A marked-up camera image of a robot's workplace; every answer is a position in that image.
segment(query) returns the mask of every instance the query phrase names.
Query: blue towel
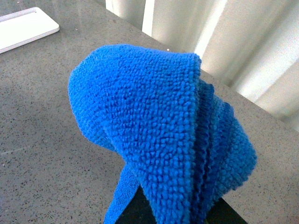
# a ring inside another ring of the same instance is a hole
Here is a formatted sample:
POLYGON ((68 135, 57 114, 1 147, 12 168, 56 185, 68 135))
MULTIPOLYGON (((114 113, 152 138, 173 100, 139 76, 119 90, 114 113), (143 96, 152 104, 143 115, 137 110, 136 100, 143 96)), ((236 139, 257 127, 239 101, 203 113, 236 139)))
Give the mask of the blue towel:
POLYGON ((202 224, 254 169, 247 135, 233 108, 199 79, 200 63, 192 53, 122 44, 95 50, 71 73, 70 104, 83 135, 125 161, 105 224, 139 186, 158 224, 202 224))

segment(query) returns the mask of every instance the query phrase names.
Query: towel fold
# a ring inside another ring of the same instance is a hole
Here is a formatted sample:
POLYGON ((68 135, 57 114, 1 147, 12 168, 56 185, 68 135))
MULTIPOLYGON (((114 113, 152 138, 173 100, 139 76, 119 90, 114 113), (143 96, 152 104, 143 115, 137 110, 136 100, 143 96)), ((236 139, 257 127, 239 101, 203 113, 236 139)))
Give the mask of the towel fold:
POLYGON ((95 50, 71 73, 83 135, 125 161, 105 224, 139 186, 158 224, 202 224, 251 174, 255 151, 233 108, 199 79, 200 63, 192 53, 121 44, 95 50))

